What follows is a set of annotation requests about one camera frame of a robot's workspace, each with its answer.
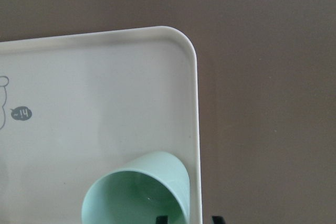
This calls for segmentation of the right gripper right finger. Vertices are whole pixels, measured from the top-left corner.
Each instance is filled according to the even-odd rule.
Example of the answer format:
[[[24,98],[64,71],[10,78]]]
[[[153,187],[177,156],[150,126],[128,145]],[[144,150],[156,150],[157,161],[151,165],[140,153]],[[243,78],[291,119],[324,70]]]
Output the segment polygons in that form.
[[[225,224],[225,219],[223,216],[212,216],[213,224]]]

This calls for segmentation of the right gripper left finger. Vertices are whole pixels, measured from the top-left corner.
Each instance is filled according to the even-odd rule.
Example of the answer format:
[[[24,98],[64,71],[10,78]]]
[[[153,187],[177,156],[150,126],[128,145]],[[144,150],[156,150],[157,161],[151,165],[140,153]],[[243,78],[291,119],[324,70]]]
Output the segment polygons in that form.
[[[168,216],[167,215],[157,216],[156,224],[168,224]]]

